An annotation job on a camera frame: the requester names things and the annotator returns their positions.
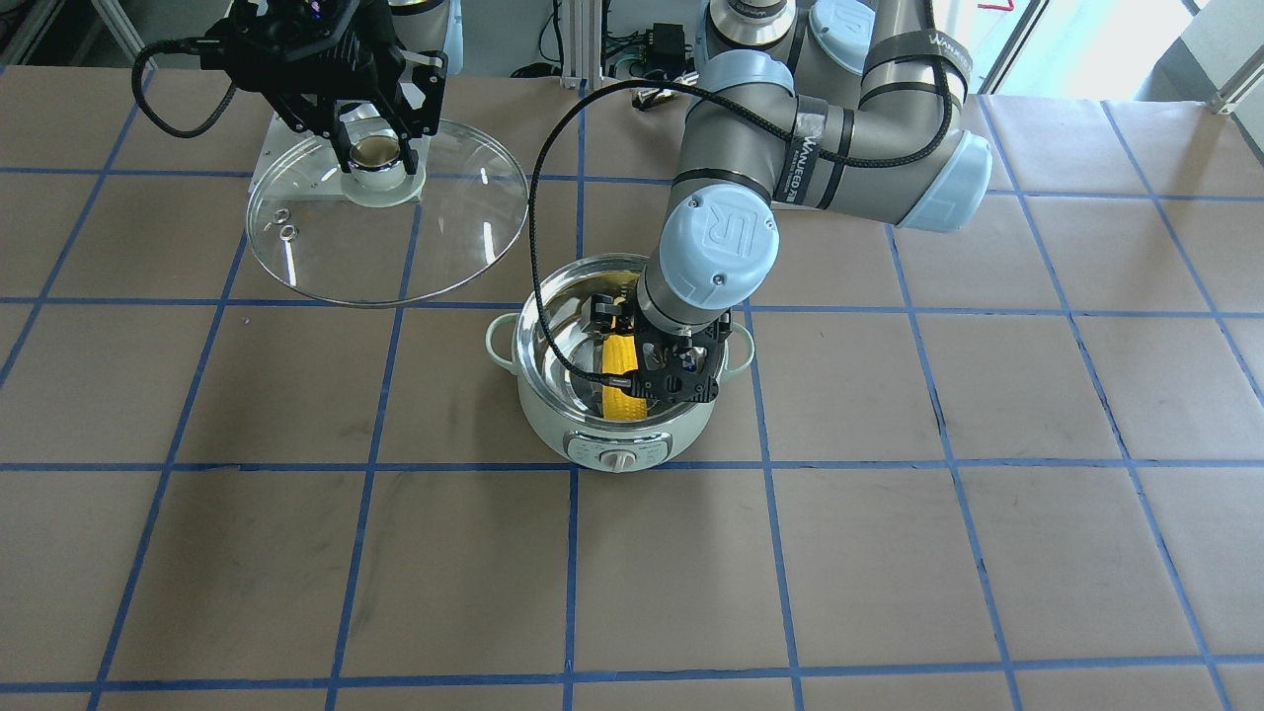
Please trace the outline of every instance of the tiled table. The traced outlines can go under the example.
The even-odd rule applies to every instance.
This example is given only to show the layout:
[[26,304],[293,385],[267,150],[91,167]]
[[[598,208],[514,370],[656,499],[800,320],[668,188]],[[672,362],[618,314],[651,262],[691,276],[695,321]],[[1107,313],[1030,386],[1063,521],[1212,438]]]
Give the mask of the tiled table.
[[[150,85],[177,124],[221,89]],[[530,167],[573,100],[461,80],[447,115]],[[683,109],[566,134],[546,269],[653,247]],[[972,102],[975,221],[782,214],[756,367],[612,476],[482,353],[525,245],[377,312],[244,256],[268,115],[177,142],[125,72],[0,75],[0,708],[1264,706],[1264,171],[1234,124]]]

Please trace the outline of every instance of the glass lid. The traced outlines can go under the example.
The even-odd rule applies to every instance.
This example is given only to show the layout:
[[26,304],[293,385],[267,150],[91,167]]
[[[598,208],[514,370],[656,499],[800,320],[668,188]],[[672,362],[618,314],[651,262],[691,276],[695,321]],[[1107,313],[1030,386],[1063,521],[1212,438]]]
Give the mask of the glass lid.
[[436,135],[411,142],[420,167],[408,176],[383,119],[346,125],[350,173],[313,137],[250,194],[250,249],[278,281],[345,306],[397,306],[456,288],[513,245],[527,181],[492,137],[440,121]]

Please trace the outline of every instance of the pot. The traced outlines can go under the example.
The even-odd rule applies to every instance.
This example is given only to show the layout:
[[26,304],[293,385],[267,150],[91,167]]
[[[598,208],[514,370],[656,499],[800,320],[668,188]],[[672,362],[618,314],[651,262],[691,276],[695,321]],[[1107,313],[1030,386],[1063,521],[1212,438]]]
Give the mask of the pot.
[[[618,296],[645,271],[638,254],[600,254],[573,262],[540,283],[554,340],[575,364],[593,368],[602,362],[602,339],[589,333],[588,302],[593,295]],[[492,345],[495,333],[516,323],[509,358]],[[728,364],[724,344],[717,380],[723,383],[746,371],[755,359],[755,339],[733,324],[748,347],[737,367]],[[659,466],[684,452],[710,420],[714,402],[651,401],[641,420],[602,416],[602,386],[571,373],[554,356],[538,328],[535,295],[522,311],[504,314],[487,328],[484,347],[498,366],[517,376],[518,401],[531,428],[554,452],[571,462],[603,472],[633,472]]]

